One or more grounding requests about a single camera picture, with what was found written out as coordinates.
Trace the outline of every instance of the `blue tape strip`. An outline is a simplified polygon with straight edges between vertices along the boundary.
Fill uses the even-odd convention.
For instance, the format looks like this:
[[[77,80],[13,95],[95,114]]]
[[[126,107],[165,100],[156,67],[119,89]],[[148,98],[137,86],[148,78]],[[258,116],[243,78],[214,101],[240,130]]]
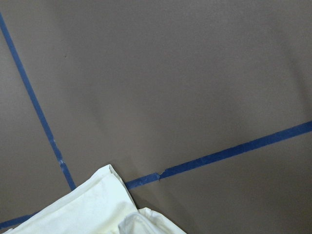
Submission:
[[[70,175],[70,172],[69,172],[65,162],[63,161],[62,154],[61,154],[60,150],[58,149],[58,147],[57,147],[57,145],[55,143],[55,140],[54,140],[53,134],[51,132],[51,129],[49,127],[49,124],[48,124],[48,122],[47,122],[47,120],[46,120],[46,118],[45,118],[45,116],[43,114],[43,111],[42,111],[42,109],[41,109],[41,107],[39,105],[39,102],[38,102],[38,100],[36,98],[34,90],[33,90],[32,86],[31,86],[31,84],[29,82],[28,76],[27,76],[27,74],[25,72],[23,64],[22,64],[22,62],[20,60],[20,57],[19,57],[19,55],[18,55],[18,53],[16,51],[16,48],[15,48],[15,46],[13,44],[13,41],[12,41],[11,36],[9,34],[9,31],[8,31],[8,29],[7,29],[7,27],[6,27],[5,23],[4,23],[4,19],[3,19],[1,13],[0,13],[0,27],[1,27],[2,33],[4,35],[4,38],[6,40],[6,43],[8,44],[8,47],[9,47],[10,52],[12,54],[12,57],[14,59],[14,62],[16,64],[16,66],[17,66],[17,69],[19,71],[20,77],[23,80],[23,83],[25,85],[27,93],[28,93],[28,95],[29,95],[29,97],[31,99],[31,102],[33,103],[33,106],[34,106],[36,112],[37,112],[38,118],[39,118],[39,120],[40,120],[40,122],[42,124],[42,127],[43,127],[43,129],[45,131],[45,134],[48,137],[48,140],[49,140],[50,145],[51,145],[51,147],[52,147],[52,149],[54,151],[54,154],[55,154],[55,156],[56,156],[56,158],[58,160],[58,163],[59,163],[59,165],[60,165],[60,167],[61,167],[61,169],[62,169],[62,171],[63,171],[63,173],[65,175],[67,183],[68,183],[70,189],[74,190],[76,188],[75,183],[74,183],[74,181],[73,181],[73,179],[72,179],[72,177]]]
[[[126,184],[128,189],[133,189],[138,186],[142,186],[144,184],[148,184],[154,182],[156,180],[160,180],[169,176],[173,176],[185,171],[189,171],[195,169],[197,167],[201,167],[213,162],[217,162],[229,157],[233,157],[251,150],[255,150],[267,145],[271,145],[273,143],[283,141],[304,133],[308,133],[312,131],[312,121],[297,125],[295,127],[283,130],[281,132],[277,132],[268,136],[264,136],[258,138],[256,140],[252,140],[250,142],[237,145],[235,147],[220,151],[218,153],[214,153],[211,155],[207,155],[204,157],[200,157],[198,159],[182,163],[180,165],[171,167],[166,169],[161,175],[154,173],[150,175],[143,176],[141,178],[129,181]]]

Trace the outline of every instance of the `gray surface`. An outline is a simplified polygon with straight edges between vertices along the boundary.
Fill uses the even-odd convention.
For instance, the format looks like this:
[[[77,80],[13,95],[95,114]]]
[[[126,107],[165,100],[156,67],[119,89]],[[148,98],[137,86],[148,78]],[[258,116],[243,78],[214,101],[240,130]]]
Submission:
[[[107,163],[128,181],[312,119],[310,1],[11,0],[0,1],[0,10],[76,184]],[[11,165],[1,170],[4,221],[43,208],[68,188],[2,35],[0,43],[4,51],[0,124],[5,130],[0,153],[3,162],[8,161],[3,165]],[[296,157],[304,160],[311,148],[300,139],[293,140],[293,147],[300,150]],[[290,153],[278,156],[288,152],[285,144],[272,147],[250,153],[254,156],[247,161],[235,157],[214,164],[214,176],[224,170],[219,165],[230,168],[228,163],[235,162],[236,167],[246,168],[270,156],[275,164],[266,177],[261,177],[259,164],[250,180],[257,175],[260,179],[240,188],[253,191],[254,197],[270,194],[277,162],[295,174],[302,172],[302,164],[291,164]],[[160,187],[147,185],[133,194],[139,206],[148,201],[191,233],[274,233],[311,226],[304,221],[310,219],[311,209],[303,213],[302,222],[287,225],[291,212],[284,213],[270,200],[261,210],[262,203],[244,203],[243,195],[238,200],[214,196],[210,220],[211,214],[200,205],[207,204],[211,195],[210,182],[194,183],[211,176],[208,168],[165,179]],[[190,176],[181,187],[176,180],[187,175],[197,179]],[[233,169],[232,175],[223,174],[225,179],[216,189],[231,187],[233,175],[242,176]],[[294,180],[290,187],[280,184],[281,194],[296,191],[301,180]],[[252,189],[257,183],[261,191]],[[181,191],[170,195],[168,186],[173,184]],[[200,188],[196,204],[171,210],[175,201],[188,202],[196,193],[183,189],[188,186]],[[25,191],[22,198],[20,191]],[[166,191],[169,198],[160,196],[156,204],[150,200]],[[284,203],[292,198],[286,194]],[[301,194],[299,202],[305,202],[309,194]],[[32,202],[25,205],[25,200]],[[227,206],[227,219],[241,216],[235,215],[232,222],[223,220]],[[260,214],[254,217],[259,220],[251,220],[252,216],[250,229],[244,228],[244,219],[257,209]],[[265,214],[276,217],[279,211],[284,215],[281,221],[267,222]]]

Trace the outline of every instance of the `floor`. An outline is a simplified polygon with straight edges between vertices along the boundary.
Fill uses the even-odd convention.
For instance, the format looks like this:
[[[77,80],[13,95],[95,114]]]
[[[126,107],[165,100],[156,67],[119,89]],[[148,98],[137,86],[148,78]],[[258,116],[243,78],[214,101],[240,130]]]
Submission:
[[[312,120],[312,3],[0,0],[78,186]],[[0,34],[0,222],[70,192]],[[312,133],[130,190],[187,233],[312,233]]]

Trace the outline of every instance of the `white fabric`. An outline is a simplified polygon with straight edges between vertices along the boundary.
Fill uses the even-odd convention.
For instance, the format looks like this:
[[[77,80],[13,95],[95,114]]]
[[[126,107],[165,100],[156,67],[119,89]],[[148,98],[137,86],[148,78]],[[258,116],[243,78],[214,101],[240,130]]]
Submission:
[[[184,234],[158,212],[137,210],[111,165],[5,234]]]

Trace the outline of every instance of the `white cloth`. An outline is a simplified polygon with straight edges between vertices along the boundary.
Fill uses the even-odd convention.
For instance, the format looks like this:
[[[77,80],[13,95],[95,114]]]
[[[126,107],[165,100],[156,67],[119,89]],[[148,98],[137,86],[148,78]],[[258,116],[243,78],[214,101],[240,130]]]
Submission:
[[[184,234],[148,208],[137,210],[111,165],[5,234]]]

